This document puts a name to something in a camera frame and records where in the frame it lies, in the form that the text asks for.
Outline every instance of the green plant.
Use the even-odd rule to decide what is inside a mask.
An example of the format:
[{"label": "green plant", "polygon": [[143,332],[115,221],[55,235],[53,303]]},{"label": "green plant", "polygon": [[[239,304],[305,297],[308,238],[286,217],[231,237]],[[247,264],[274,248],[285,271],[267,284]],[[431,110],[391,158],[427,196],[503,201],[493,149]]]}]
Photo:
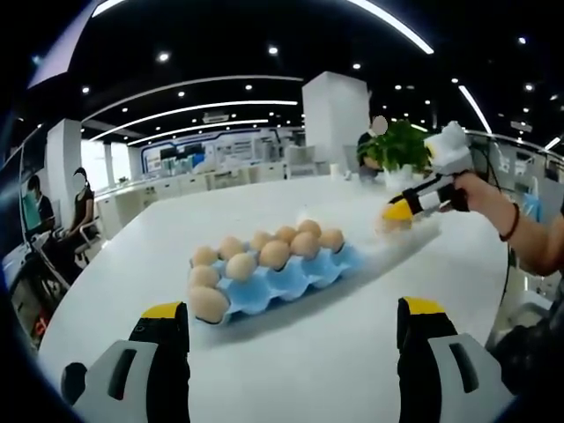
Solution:
[{"label": "green plant", "polygon": [[426,134],[413,128],[409,121],[392,122],[385,134],[360,145],[357,153],[367,155],[388,170],[412,165],[413,170],[420,172],[429,161],[425,138]]}]

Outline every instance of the black ceiling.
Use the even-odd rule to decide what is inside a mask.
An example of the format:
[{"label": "black ceiling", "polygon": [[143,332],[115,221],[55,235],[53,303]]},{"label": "black ceiling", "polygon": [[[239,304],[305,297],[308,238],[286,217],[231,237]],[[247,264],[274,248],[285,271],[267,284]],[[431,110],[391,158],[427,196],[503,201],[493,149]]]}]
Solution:
[{"label": "black ceiling", "polygon": [[[429,126],[434,109],[440,125],[458,120],[469,129],[483,130],[451,83],[456,77],[471,91],[494,133],[519,137],[510,122],[525,121],[533,131],[522,135],[523,139],[544,145],[564,130],[564,112],[560,111],[564,95],[551,100],[561,93],[564,75],[556,3],[373,3],[418,33],[434,54],[426,55],[392,27],[346,0],[125,0],[89,21],[67,75],[45,82],[20,99],[16,113],[24,121],[15,123],[13,142],[39,122],[64,115],[83,119],[158,86],[230,75],[279,75],[307,82],[323,71],[366,80],[373,93],[373,114],[399,118],[408,113],[412,122],[425,120]],[[525,45],[517,42],[521,36],[527,40]],[[270,45],[278,48],[277,56],[268,54]],[[168,62],[156,62],[161,51],[170,53]],[[354,70],[353,63],[360,63],[361,69]],[[247,83],[253,85],[250,92],[244,89]],[[95,119],[120,125],[213,102],[301,101],[304,83],[236,80],[190,85],[129,101]],[[525,83],[532,83],[535,90],[525,92]],[[90,93],[83,95],[82,85],[90,86]],[[395,85],[403,89],[397,91]],[[179,98],[178,91],[186,95]],[[123,107],[128,108],[127,113],[122,112]],[[270,109],[226,111],[237,113],[237,119],[256,119],[265,117]],[[279,115],[275,123],[301,123],[301,105],[273,111]],[[188,112],[129,129],[153,135],[157,126],[175,130],[202,116],[202,111]],[[87,130],[85,136],[97,133]]]}]

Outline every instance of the white table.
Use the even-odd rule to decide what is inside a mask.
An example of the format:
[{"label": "white table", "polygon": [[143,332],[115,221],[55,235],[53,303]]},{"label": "white table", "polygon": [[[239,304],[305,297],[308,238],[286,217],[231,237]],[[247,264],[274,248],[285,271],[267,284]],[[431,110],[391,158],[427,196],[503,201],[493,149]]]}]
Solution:
[{"label": "white table", "polygon": [[[308,215],[342,227],[370,255],[382,247],[373,223],[389,198],[358,182],[315,177],[153,204],[67,293],[43,339],[40,364],[55,385],[72,361],[92,365],[129,336],[147,308],[185,300],[191,253],[229,234],[248,239]],[[432,219],[441,235],[376,280],[378,263],[367,263],[350,280],[232,326],[190,321],[192,421],[397,421],[398,298],[439,301],[460,332],[484,344],[504,285],[506,246],[483,217],[452,212]]]}]

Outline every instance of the egg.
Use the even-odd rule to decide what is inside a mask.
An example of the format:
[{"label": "egg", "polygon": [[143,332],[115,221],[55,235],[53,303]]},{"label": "egg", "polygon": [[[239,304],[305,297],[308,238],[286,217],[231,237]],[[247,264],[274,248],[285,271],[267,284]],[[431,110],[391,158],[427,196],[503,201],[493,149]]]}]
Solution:
[{"label": "egg", "polygon": [[234,236],[227,236],[219,244],[219,256],[222,260],[229,260],[235,254],[244,253],[245,246]]},{"label": "egg", "polygon": [[198,318],[208,323],[219,323],[229,309],[226,296],[207,286],[193,286],[189,290],[189,308]]},{"label": "egg", "polygon": [[290,258],[290,246],[283,241],[274,240],[263,247],[258,263],[261,266],[280,271],[286,266],[288,258]]},{"label": "egg", "polygon": [[268,241],[272,241],[273,239],[274,237],[268,232],[257,231],[249,245],[254,251],[260,251]]},{"label": "egg", "polygon": [[311,260],[319,252],[319,240],[311,232],[302,232],[293,239],[290,250],[296,256],[302,256],[306,260]]},{"label": "egg", "polygon": [[219,273],[211,266],[200,264],[190,272],[190,286],[207,286],[215,288],[219,282]]},{"label": "egg", "polygon": [[311,232],[315,237],[321,236],[319,224],[311,219],[306,219],[298,225],[298,232]]},{"label": "egg", "polygon": [[334,253],[338,253],[345,244],[345,237],[339,229],[325,229],[321,232],[319,243],[325,249],[331,249]]},{"label": "egg", "polygon": [[277,240],[281,240],[290,245],[297,234],[298,231],[296,231],[293,227],[282,226],[278,231],[276,231],[276,234],[274,236]]},{"label": "egg", "polygon": [[192,266],[210,265],[218,260],[218,253],[210,247],[200,247],[192,257]]},{"label": "egg", "polygon": [[250,278],[256,269],[255,258],[248,253],[236,254],[227,262],[226,276],[244,282]]}]

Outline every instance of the bracelet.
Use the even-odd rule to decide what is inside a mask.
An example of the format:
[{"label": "bracelet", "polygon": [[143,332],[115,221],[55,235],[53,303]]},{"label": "bracelet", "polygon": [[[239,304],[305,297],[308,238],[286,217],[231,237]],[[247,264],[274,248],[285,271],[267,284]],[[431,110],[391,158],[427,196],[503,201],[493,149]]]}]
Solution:
[{"label": "bracelet", "polygon": [[515,203],[513,203],[513,206],[515,207],[515,218],[513,219],[513,225],[511,226],[511,230],[508,232],[508,234],[500,235],[500,240],[503,242],[507,242],[511,239],[511,237],[515,233],[515,230],[517,229],[517,225],[519,224],[519,217],[521,216],[521,213],[519,212],[519,206]]}]

